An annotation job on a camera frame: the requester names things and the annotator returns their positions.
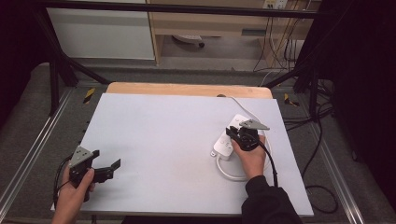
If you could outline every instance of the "white table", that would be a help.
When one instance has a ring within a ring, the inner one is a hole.
[[[279,186],[300,216],[313,216],[276,100],[239,98],[271,128]],[[104,94],[81,145],[100,149],[94,167],[121,158],[114,179],[95,188],[81,211],[112,215],[235,216],[246,199],[244,182],[219,173],[210,152],[235,114],[234,100],[205,96]],[[222,164],[241,175],[236,156]],[[265,171],[270,185],[272,171]]]

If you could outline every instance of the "human hand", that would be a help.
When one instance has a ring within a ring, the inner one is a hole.
[[[262,143],[265,142],[264,136],[259,135],[259,139]],[[257,175],[263,175],[266,157],[264,149],[258,146],[251,151],[244,151],[233,139],[231,139],[231,143],[233,150],[242,162],[247,179],[249,180]]]
[[[85,192],[88,188],[93,191],[94,184],[92,184],[94,170],[91,168],[81,180],[77,188],[69,182],[69,167],[64,169],[62,177],[62,184],[59,192],[59,200],[56,206],[55,215],[53,216],[52,223],[56,224],[70,224],[76,223],[77,214],[84,202]]]

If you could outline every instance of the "electrical outlet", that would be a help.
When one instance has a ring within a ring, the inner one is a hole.
[[[288,0],[276,0],[274,9],[285,9]]]
[[[276,0],[265,0],[262,8],[274,9],[276,5]]]

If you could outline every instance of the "white cabinet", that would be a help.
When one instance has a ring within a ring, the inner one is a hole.
[[[48,8],[48,13],[69,57],[154,60],[147,12]]]

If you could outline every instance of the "black sleeve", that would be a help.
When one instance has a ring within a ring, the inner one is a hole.
[[[246,185],[247,199],[242,204],[242,220],[246,224],[303,223],[289,196],[282,188],[270,187],[265,176],[251,178]]]

